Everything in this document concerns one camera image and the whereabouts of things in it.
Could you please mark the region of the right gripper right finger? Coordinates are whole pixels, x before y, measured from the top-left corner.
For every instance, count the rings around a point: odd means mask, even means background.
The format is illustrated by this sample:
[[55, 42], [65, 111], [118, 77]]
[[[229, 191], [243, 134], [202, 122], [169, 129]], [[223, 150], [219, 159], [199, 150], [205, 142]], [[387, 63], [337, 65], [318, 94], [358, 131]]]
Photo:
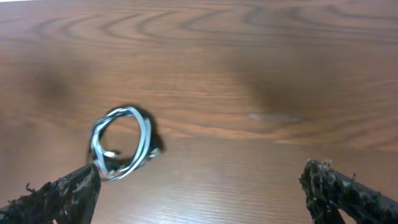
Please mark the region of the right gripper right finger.
[[314, 224], [345, 224], [340, 211], [356, 223], [397, 224], [397, 202], [326, 164], [309, 160], [299, 182]]

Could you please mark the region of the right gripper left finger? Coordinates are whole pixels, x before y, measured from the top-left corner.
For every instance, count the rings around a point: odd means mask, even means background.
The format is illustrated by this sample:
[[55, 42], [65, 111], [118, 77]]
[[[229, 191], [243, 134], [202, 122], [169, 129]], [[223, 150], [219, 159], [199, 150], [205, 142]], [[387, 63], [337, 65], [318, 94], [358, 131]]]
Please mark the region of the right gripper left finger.
[[101, 189], [94, 164], [85, 165], [1, 208], [1, 224], [90, 224]]

